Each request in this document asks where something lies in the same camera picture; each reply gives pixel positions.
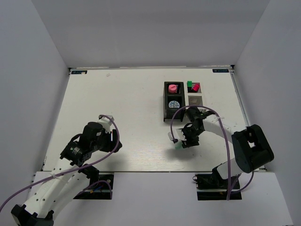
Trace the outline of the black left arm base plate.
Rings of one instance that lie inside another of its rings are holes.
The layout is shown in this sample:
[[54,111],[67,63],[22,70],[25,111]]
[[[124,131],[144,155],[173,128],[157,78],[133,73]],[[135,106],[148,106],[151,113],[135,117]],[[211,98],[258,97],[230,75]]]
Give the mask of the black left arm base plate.
[[79,192],[75,200],[111,200],[113,195],[114,174],[99,174],[98,179],[90,182],[89,186]]

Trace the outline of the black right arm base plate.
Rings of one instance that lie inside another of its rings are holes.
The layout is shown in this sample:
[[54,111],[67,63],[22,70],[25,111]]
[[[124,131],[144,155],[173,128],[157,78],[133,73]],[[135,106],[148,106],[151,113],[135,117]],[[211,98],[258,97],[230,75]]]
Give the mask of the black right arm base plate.
[[226,201],[228,180],[215,179],[211,174],[195,174],[192,177],[196,184],[198,201]]

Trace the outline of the green cap black highlighter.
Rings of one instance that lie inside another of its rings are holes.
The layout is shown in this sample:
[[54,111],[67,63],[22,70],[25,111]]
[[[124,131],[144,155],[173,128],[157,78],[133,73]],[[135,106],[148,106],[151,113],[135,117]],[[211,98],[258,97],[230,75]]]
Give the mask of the green cap black highlighter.
[[192,87],[192,81],[187,81],[187,87],[191,88]]

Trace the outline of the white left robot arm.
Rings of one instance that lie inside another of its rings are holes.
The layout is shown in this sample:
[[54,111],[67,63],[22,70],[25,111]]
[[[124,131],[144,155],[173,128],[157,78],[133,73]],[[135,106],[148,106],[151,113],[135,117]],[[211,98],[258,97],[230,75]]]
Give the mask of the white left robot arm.
[[122,147],[111,116],[100,115],[75,135],[60,154],[48,179],[24,204],[15,205],[12,217],[18,226],[52,226],[59,212],[78,194],[106,181],[100,171],[87,161],[97,151],[108,156]]

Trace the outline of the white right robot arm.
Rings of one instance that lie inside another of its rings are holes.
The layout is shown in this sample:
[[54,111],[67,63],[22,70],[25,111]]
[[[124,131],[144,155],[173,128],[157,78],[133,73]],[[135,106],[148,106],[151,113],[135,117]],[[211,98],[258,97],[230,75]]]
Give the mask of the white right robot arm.
[[274,153],[259,125],[249,127],[219,119],[212,111],[201,112],[196,107],[189,107],[186,115],[190,123],[176,132],[181,138],[181,146],[190,148],[199,145],[199,135],[211,132],[220,137],[226,135],[227,142],[233,146],[234,158],[212,169],[211,175],[202,176],[199,180],[202,189],[224,189],[241,173],[251,173],[274,160]]

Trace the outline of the pink cap black highlighter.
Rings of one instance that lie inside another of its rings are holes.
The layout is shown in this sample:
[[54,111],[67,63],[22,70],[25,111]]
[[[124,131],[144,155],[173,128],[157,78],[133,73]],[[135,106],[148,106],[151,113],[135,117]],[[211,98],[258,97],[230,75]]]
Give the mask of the pink cap black highlighter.
[[199,89],[200,89],[200,85],[199,84],[194,84],[194,86],[192,87],[191,91],[193,93],[198,93]]

